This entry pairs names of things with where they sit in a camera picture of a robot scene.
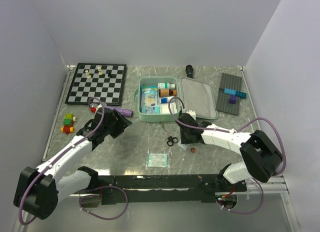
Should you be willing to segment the small black scissors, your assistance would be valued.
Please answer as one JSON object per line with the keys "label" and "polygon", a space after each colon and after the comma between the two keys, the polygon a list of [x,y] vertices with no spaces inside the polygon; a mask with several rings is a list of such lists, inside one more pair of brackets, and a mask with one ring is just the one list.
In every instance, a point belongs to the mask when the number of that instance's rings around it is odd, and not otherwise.
{"label": "small black scissors", "polygon": [[166,144],[169,146],[169,147],[172,147],[174,144],[177,144],[179,142],[179,139],[175,136],[171,136],[168,131],[166,130],[165,128],[165,125],[163,123],[161,123],[161,127],[163,129],[163,132],[164,134],[166,135],[167,137],[167,141],[166,141]]}

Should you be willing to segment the blue cotton swab pack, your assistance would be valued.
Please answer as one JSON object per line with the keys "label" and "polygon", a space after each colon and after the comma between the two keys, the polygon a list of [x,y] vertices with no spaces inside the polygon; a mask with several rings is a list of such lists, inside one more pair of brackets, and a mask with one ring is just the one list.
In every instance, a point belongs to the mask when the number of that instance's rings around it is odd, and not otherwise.
{"label": "blue cotton swab pack", "polygon": [[140,112],[142,114],[160,114],[158,102],[157,86],[144,85],[141,87]]}

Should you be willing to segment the white green medicine bottle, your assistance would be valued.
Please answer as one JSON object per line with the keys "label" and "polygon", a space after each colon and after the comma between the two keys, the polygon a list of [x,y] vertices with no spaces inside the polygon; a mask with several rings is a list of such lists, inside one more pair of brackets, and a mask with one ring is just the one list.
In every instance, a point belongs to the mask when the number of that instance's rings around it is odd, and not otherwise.
{"label": "white green medicine bottle", "polygon": [[176,85],[172,83],[167,83],[167,82],[159,82],[158,89],[159,90],[164,90],[164,89],[175,90]]}

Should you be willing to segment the white gauze packet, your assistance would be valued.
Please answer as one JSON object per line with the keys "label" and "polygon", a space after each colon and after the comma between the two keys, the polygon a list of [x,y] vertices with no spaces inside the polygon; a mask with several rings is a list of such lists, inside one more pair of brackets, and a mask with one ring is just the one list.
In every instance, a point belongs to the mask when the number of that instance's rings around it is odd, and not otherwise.
{"label": "white gauze packet", "polygon": [[169,109],[171,109],[171,112],[173,114],[176,114],[178,112],[177,105],[176,105],[175,102],[172,102],[170,105],[168,103],[161,104],[159,106],[159,108],[160,108],[160,113],[161,114],[170,114],[170,110]]}

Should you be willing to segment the copper coin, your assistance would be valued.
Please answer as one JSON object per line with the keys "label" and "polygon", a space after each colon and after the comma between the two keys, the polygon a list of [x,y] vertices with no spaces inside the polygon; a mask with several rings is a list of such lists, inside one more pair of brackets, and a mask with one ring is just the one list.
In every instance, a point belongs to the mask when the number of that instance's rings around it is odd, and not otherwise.
{"label": "copper coin", "polygon": [[191,151],[192,153],[195,153],[195,152],[197,151],[197,149],[196,149],[195,147],[192,147],[192,148],[190,149],[190,151]]}

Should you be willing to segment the white blue bandage roll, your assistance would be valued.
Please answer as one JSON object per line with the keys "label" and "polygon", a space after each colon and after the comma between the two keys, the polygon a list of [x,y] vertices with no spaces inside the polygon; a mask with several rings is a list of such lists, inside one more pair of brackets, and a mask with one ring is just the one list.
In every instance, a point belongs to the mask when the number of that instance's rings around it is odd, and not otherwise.
{"label": "white blue bandage roll", "polygon": [[174,96],[161,97],[159,99],[160,104],[167,104]]}

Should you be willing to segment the brown orange-cap bottle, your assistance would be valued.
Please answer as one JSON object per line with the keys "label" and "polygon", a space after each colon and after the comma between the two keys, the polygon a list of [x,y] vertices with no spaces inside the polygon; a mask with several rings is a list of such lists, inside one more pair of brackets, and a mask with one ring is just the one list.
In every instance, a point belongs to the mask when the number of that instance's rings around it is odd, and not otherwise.
{"label": "brown orange-cap bottle", "polygon": [[176,96],[177,91],[175,89],[159,89],[158,90],[159,96],[160,97],[170,97],[170,96]]}

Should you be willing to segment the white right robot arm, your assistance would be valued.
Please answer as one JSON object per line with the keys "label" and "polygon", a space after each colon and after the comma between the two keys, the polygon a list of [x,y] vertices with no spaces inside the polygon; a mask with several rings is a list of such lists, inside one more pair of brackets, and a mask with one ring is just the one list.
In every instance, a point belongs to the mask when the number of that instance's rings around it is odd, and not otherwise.
{"label": "white right robot arm", "polygon": [[229,163],[218,173],[213,187],[227,192],[238,183],[255,179],[266,183],[285,164],[284,155],[262,130],[241,132],[219,127],[211,122],[197,123],[188,113],[175,121],[193,144],[201,143],[227,149],[240,155],[242,161]]}

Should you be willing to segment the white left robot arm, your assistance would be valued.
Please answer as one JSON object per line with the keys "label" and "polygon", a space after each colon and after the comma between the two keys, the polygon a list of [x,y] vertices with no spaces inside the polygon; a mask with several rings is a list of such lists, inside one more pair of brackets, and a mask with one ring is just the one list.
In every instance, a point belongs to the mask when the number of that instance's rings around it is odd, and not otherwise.
{"label": "white left robot arm", "polygon": [[23,212],[44,220],[53,213],[59,202],[75,192],[95,192],[99,187],[97,171],[86,166],[69,176],[67,171],[102,144],[105,137],[115,139],[131,125],[132,122],[117,110],[101,107],[60,152],[36,168],[26,167],[19,175],[13,200],[14,206],[19,209],[20,223],[26,225]]}

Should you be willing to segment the teal plaster packet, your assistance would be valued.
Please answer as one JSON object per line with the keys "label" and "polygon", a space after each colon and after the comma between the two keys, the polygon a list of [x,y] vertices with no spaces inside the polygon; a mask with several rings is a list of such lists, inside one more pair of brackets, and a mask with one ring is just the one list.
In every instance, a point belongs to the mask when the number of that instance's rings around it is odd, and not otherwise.
{"label": "teal plaster packet", "polygon": [[165,153],[150,153],[148,155],[148,167],[167,168],[168,155]]}

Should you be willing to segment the clear alcohol pad packets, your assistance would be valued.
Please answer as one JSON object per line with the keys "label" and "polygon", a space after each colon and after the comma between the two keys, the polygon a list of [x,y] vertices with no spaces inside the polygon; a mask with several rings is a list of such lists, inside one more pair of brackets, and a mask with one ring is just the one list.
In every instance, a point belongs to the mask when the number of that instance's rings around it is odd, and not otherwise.
{"label": "clear alcohol pad packets", "polygon": [[142,94],[140,112],[142,114],[160,114],[157,96],[154,94]]}

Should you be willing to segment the mint green medicine case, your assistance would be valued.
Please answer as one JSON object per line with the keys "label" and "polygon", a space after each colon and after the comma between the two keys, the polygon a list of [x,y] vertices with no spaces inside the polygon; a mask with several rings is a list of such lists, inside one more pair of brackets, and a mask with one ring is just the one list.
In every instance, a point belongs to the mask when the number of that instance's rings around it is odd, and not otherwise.
{"label": "mint green medicine case", "polygon": [[[141,105],[141,87],[157,86],[158,83],[175,84],[176,96],[167,103],[170,105],[175,102],[178,112],[173,114],[169,108],[170,114],[143,114],[140,111]],[[160,106],[160,97],[158,89],[158,105]],[[211,86],[205,82],[192,78],[154,76],[142,77],[139,79],[137,90],[134,93],[134,102],[137,106],[138,117],[142,122],[173,122],[173,117],[178,117],[181,112],[191,112],[193,118],[215,120],[218,117],[214,92]]]}

